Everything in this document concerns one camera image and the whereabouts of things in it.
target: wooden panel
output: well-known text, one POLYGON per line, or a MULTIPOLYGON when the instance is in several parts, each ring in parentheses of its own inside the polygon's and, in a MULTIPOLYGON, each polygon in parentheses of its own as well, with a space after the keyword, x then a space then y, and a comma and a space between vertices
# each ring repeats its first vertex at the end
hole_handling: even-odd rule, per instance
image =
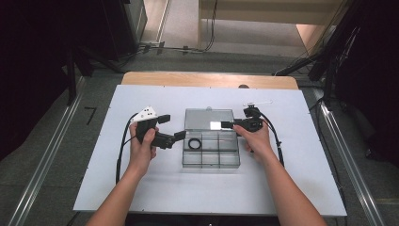
POLYGON ((247 85, 253 89, 298 89, 290 76, 245 75, 228 73, 136 73, 123 76, 123 85, 238 88, 247 85))
POLYGON ((148 21, 141 41, 159 41, 161 36, 160 32, 168 8, 168 0, 144 0, 144 6, 146 8, 148 21))
POLYGON ((322 44, 321 39, 328 36, 329 30, 333 25, 340 22, 347 10, 347 0, 343 0, 339 6, 331 9, 319 24, 297 24, 296 28, 308 50, 308 54, 315 53, 322 44))
MULTIPOLYGON (((324 24, 342 0, 218 0, 218 20, 324 24)), ((215 0, 199 0, 200 17, 212 19, 215 0)))

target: person's left hand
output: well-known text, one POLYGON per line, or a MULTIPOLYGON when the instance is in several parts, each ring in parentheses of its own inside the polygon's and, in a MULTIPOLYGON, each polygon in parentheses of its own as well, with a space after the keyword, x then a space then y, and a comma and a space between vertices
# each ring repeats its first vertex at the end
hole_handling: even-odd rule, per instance
POLYGON ((140 143, 136 138, 136 128, 137 123, 129 126, 130 136, 134 138, 130 142, 130 161, 127 170, 137 173, 141 178, 147 173, 150 161, 156 157, 156 149, 151 146, 156 131, 149 129, 144 136, 143 142, 140 143))

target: person's right hand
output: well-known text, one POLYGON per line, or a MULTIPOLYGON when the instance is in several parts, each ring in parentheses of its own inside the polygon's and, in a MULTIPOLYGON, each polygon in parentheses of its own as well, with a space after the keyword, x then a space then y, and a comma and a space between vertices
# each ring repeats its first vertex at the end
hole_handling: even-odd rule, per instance
POLYGON ((156 129, 149 129, 144 136, 143 142, 140 143, 136 137, 137 123, 129 126, 130 136, 133 137, 130 146, 130 161, 127 170, 136 173, 140 178, 143 177, 148 170, 150 161, 156 157, 156 148, 151 146, 155 138, 156 129))
POLYGON ((265 121, 262 129, 253 133, 239 125, 234 125, 232 129, 246 139, 246 149, 248 152, 253 151, 256 159, 263 162, 269 154, 273 153, 270 145, 269 127, 265 121))

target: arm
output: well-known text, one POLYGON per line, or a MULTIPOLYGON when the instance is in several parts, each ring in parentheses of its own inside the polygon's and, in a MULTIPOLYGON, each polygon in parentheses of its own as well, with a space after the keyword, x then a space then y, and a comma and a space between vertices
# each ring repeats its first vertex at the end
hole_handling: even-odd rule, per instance
MULTIPOLYGON (((136 135, 136 128, 136 123, 130 125, 131 137, 136 135)), ((142 144, 136 138, 132 139, 126 171, 87 225, 124 225, 138 183, 146 174, 151 159, 156 156, 155 148, 150 147, 154 137, 155 130, 150 129, 142 144)))
POLYGON ((273 153, 267 124, 264 122, 263 128, 255 133, 239 125, 233 129, 247 140, 247 150, 252 150, 263 164, 281 225, 326 225, 273 153))

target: forearm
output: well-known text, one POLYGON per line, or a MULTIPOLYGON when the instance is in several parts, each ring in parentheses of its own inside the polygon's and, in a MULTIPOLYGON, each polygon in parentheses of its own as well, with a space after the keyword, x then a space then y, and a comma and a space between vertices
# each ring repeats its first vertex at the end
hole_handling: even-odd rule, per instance
POLYGON ((326 225, 271 150, 263 166, 281 225, 326 225))
POLYGON ((126 170, 87 225, 124 225, 140 179, 138 174, 126 170))

